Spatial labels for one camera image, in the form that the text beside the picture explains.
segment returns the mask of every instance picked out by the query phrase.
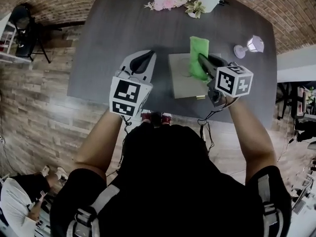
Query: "flower bouquet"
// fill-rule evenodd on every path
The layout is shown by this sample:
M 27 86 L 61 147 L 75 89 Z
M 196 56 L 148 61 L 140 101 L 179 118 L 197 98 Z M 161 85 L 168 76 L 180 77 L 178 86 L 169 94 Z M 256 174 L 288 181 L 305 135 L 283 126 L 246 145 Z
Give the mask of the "flower bouquet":
M 163 9 L 171 10 L 172 8 L 181 7 L 189 1 L 191 0 L 154 0 L 154 2 L 149 2 L 147 5 L 145 5 L 145 8 L 150 8 L 150 10 L 157 11 Z

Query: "wire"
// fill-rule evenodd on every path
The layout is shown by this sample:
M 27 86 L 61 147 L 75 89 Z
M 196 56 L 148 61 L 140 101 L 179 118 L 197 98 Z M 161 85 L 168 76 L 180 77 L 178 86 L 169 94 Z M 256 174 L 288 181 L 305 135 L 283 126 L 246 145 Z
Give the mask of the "wire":
M 128 134 L 128 131 L 127 131 L 127 127 L 132 125 L 132 122 L 130 122 L 131 118 L 129 118 L 128 120 L 126 120 L 125 116 L 121 116 L 122 119 L 124 120 L 125 122 L 125 127 L 124 127 L 124 131 L 126 132 L 126 135 Z M 120 155 L 120 159 L 119 159 L 119 162 L 118 162 L 118 167 L 121 166 L 122 164 L 122 160 L 123 160 L 123 150 L 121 152 L 121 155 Z
M 235 102 L 237 102 L 239 99 L 239 97 L 235 98 L 231 103 L 227 104 L 227 98 L 225 98 L 225 105 L 223 106 L 222 109 L 218 110 L 218 111 L 211 111 L 206 118 L 204 119 L 198 119 L 197 120 L 197 123 L 200 125 L 200 130 L 199 130 L 199 134 L 200 134 L 200 137 L 202 140 L 204 140 L 204 135 L 203 135 L 203 127 L 206 125 L 206 129 L 208 131 L 208 135 L 209 135 L 209 138 L 211 140 L 211 145 L 210 147 L 208 148 L 207 152 L 209 154 L 209 152 L 211 151 L 211 148 L 213 148 L 215 146 L 215 143 L 212 139 L 212 134 L 211 134 L 211 128 L 210 128 L 210 125 L 209 125 L 209 122 L 207 121 L 210 117 L 212 117 L 215 113 L 219 113 L 221 112 L 222 110 L 232 106 Z
M 1 119 L 1 138 L 3 139 L 3 137 L 2 137 L 2 134 L 3 134 L 3 128 L 2 128 L 2 115 L 1 115 L 1 114 L 0 114 L 0 119 Z M 4 143 L 1 143 L 1 144 L 2 144 L 3 151 L 4 151 L 4 154 L 5 154 L 6 160 L 7 160 L 8 164 L 9 164 L 10 168 L 11 168 L 14 172 L 18 173 L 18 171 L 16 171 L 16 170 L 12 167 L 12 165 L 11 165 L 11 163 L 10 163 L 9 159 L 8 159 L 8 155 L 6 154 L 6 150 L 5 150 Z
M 232 176 L 232 175 L 235 175 L 235 174 L 238 174 L 238 173 L 242 173 L 244 171 L 246 171 L 246 170 L 244 169 L 244 170 L 241 170 L 241 171 L 234 172 L 234 173 L 230 174 L 229 176 Z
M 287 117 L 286 133 L 285 133 L 285 139 L 284 139 L 284 144 L 283 144 L 283 148 L 282 148 L 282 154 L 278 158 L 277 162 L 281 159 L 282 155 L 284 155 L 286 153 L 288 144 L 290 144 L 290 142 L 288 142 L 287 145 L 286 145 L 286 149 L 284 150 L 285 143 L 286 143 L 286 140 L 287 140 L 287 133 L 288 133 L 287 129 L 288 129 L 288 122 L 290 120 L 291 109 L 292 108 L 290 107 L 290 110 L 289 110 L 289 113 L 288 113 L 288 117 Z
M 118 171 L 118 169 L 114 170 L 112 173 L 108 174 L 106 177 L 109 177 L 110 175 L 113 175 L 117 171 Z

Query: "seated person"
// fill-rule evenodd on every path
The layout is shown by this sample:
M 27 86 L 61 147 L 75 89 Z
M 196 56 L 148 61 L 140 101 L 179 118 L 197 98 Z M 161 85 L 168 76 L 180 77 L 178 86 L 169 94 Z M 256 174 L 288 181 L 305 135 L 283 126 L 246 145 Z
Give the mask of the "seated person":
M 77 231 L 78 209 L 97 216 L 98 224 L 92 218 L 87 227 L 92 225 L 95 233 L 98 226 L 102 237 L 285 237 L 291 197 L 271 139 L 241 100 L 229 109 L 246 160 L 245 185 L 216 168 L 205 142 L 192 129 L 170 125 L 166 114 L 161 127 L 154 128 L 150 114 L 143 113 L 142 124 L 125 138 L 118 176 L 107 188 L 105 173 L 122 118 L 106 111 L 79 149 L 74 171 L 54 200 L 52 237 L 83 236 L 80 230 L 70 234 Z M 99 197 L 110 190 L 112 197 Z
M 34 237 L 45 195 L 58 180 L 68 178 L 62 167 L 53 174 L 48 173 L 49 167 L 45 166 L 41 173 L 7 178 L 2 186 L 1 208 L 9 226 L 19 237 Z

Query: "backpack strap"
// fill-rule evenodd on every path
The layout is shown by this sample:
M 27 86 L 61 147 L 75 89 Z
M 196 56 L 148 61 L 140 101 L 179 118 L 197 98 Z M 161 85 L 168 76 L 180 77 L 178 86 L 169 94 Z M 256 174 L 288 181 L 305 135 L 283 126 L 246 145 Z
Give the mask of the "backpack strap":
M 258 179 L 259 196 L 262 200 L 264 207 L 263 224 L 264 224 L 264 237 L 272 237 L 270 234 L 270 228 L 274 224 L 278 223 L 279 229 L 276 237 L 280 237 L 283 229 L 283 214 L 275 207 L 275 204 L 271 202 L 269 175 L 266 174 Z
M 119 193 L 119 188 L 110 184 L 100 193 L 96 201 L 87 208 L 79 208 L 67 229 L 67 237 L 100 237 L 97 215 L 104 206 Z

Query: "white lamp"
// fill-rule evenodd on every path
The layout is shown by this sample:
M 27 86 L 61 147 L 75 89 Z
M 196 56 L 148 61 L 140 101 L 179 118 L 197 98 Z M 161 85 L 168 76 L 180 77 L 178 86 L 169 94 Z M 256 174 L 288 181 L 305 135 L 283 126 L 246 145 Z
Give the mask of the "white lamp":
M 262 39 L 258 36 L 253 36 L 251 40 L 248 41 L 247 47 L 242 47 L 241 45 L 236 45 L 234 47 L 235 56 L 239 59 L 245 57 L 246 52 L 249 50 L 250 52 L 261 52 L 265 48 L 265 44 L 263 43 Z

